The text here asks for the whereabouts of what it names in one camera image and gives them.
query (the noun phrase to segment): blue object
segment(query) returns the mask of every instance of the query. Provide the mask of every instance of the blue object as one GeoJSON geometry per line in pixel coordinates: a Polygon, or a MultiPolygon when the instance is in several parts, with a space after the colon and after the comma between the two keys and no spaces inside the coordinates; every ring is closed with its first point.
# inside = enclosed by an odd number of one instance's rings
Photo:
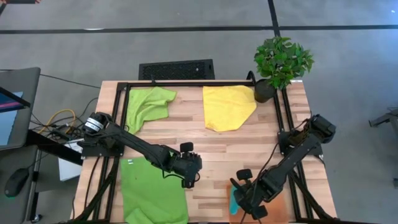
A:
{"type": "Polygon", "coordinates": [[[236,187],[232,186],[231,187],[231,196],[229,197],[229,212],[232,215],[236,215],[238,212],[238,209],[240,206],[238,203],[236,203],[235,196],[234,196],[234,191],[236,190],[236,187]]]}
{"type": "MultiPolygon", "coordinates": [[[[14,95],[21,97],[24,92],[13,93],[14,95]]],[[[17,116],[17,111],[8,111],[0,113],[0,146],[5,146],[8,144],[8,139],[14,125],[15,117],[17,116]]]]}

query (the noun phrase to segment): yellow cloth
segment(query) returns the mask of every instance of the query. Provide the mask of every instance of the yellow cloth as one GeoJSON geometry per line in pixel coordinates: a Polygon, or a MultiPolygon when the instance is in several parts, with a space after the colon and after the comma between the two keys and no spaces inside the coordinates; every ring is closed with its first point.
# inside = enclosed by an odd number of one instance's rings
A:
{"type": "Polygon", "coordinates": [[[246,86],[204,86],[205,126],[214,131],[236,130],[256,109],[254,92],[246,86]]]}

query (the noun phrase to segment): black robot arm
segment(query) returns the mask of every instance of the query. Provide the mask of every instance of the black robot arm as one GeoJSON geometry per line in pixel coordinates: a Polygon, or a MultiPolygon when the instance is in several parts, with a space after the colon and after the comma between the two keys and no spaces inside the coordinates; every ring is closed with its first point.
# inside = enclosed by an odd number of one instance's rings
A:
{"type": "Polygon", "coordinates": [[[259,206],[262,201],[270,202],[282,190],[286,182],[286,177],[312,149],[321,143],[328,143],[335,134],[336,127],[322,116],[312,116],[304,126],[302,131],[293,131],[285,139],[285,144],[293,149],[276,166],[264,170],[258,178],[253,181],[249,169],[239,170],[237,176],[239,180],[245,180],[245,184],[240,185],[234,179],[230,179],[237,188],[234,197],[238,205],[254,219],[259,219],[267,215],[264,206],[259,206]]]}
{"type": "Polygon", "coordinates": [[[128,146],[144,157],[155,167],[166,172],[175,172],[183,177],[182,187],[192,188],[196,174],[201,169],[201,158],[193,153],[193,144],[181,144],[180,152],[171,147],[158,144],[149,144],[139,137],[128,133],[122,127],[112,122],[112,117],[104,113],[92,113],[87,119],[83,130],[85,140],[80,146],[93,147],[101,145],[112,149],[117,144],[128,146]]]}

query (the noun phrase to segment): green cloth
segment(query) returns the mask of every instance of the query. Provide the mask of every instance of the green cloth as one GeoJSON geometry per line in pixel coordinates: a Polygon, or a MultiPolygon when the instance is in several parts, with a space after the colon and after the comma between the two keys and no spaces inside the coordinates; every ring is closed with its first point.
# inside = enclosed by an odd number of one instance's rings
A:
{"type": "Polygon", "coordinates": [[[129,132],[135,134],[144,121],[169,117],[167,103],[173,101],[176,94],[161,87],[130,90],[126,117],[129,132]]]}
{"type": "Polygon", "coordinates": [[[124,220],[130,224],[187,224],[188,208],[181,180],[163,179],[145,158],[121,160],[124,220]]]}

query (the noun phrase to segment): wooden tabletop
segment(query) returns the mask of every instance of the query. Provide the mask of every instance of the wooden tabletop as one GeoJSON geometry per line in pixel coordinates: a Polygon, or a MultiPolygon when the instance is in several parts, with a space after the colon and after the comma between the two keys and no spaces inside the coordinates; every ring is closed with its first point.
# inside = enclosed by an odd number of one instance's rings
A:
{"type": "MultiPolygon", "coordinates": [[[[118,81],[104,81],[102,83],[96,111],[112,114],[117,83],[118,81]]],[[[238,130],[217,133],[205,129],[202,87],[165,88],[177,91],[175,100],[169,103],[170,116],[166,119],[146,122],[136,135],[152,144],[166,144],[177,150],[180,143],[193,142],[194,152],[201,156],[203,168],[200,171],[200,181],[195,184],[193,189],[186,190],[190,222],[229,222],[227,197],[227,187],[230,185],[229,178],[236,178],[236,171],[240,169],[251,169],[253,175],[257,175],[277,143],[276,133],[279,129],[274,102],[269,100],[266,103],[258,103],[257,109],[238,130]]],[[[117,122],[121,118],[124,94],[125,92],[122,91],[116,118],[117,122]]],[[[310,116],[310,108],[303,83],[296,82],[289,85],[287,94],[296,126],[310,116]]],[[[284,124],[287,127],[281,93],[279,95],[284,124]]],[[[139,156],[142,155],[130,148],[126,148],[123,158],[139,156]]],[[[277,149],[269,165],[277,164],[281,159],[282,156],[279,153],[279,149],[277,149]]],[[[75,197],[76,215],[83,211],[88,179],[95,160],[96,158],[94,157],[88,158],[83,163],[75,197]]],[[[91,200],[98,189],[101,165],[102,158],[99,160],[94,172],[88,201],[91,200]]],[[[335,207],[323,164],[313,156],[307,156],[303,160],[303,167],[309,191],[323,209],[335,217],[335,207]]],[[[120,181],[119,170],[111,223],[124,222],[120,181]]],[[[306,217],[302,196],[300,193],[298,194],[302,216],[306,217]]],[[[108,192],[105,192],[104,195],[99,213],[100,218],[103,218],[105,214],[108,192]]],[[[283,196],[289,220],[293,221],[295,217],[288,184],[285,184],[283,196]]]]}

